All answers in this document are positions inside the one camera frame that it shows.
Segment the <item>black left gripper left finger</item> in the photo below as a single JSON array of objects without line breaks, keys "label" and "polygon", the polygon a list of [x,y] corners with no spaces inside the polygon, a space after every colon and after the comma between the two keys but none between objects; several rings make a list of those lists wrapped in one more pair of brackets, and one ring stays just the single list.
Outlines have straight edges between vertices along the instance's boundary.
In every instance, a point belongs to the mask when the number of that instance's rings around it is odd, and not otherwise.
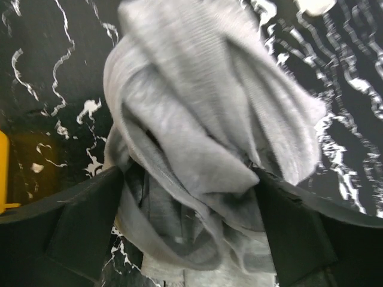
[{"label": "black left gripper left finger", "polygon": [[94,286],[121,197],[117,167],[1,215],[1,286]]}]

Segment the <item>grey sock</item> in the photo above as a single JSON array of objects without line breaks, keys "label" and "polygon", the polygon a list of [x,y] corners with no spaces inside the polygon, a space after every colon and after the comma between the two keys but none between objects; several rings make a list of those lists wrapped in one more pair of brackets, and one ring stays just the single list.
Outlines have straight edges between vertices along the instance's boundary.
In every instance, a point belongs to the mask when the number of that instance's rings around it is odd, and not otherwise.
[{"label": "grey sock", "polygon": [[104,68],[115,224],[171,286],[273,286],[255,168],[297,185],[325,103],[287,76],[237,1],[122,1]]}]

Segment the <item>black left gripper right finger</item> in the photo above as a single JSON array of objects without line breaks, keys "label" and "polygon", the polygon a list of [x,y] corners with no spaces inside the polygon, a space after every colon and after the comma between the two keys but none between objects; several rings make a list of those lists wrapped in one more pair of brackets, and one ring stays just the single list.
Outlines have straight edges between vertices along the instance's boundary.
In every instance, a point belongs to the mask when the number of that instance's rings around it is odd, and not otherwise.
[{"label": "black left gripper right finger", "polygon": [[382,286],[381,218],[253,170],[280,286]]}]

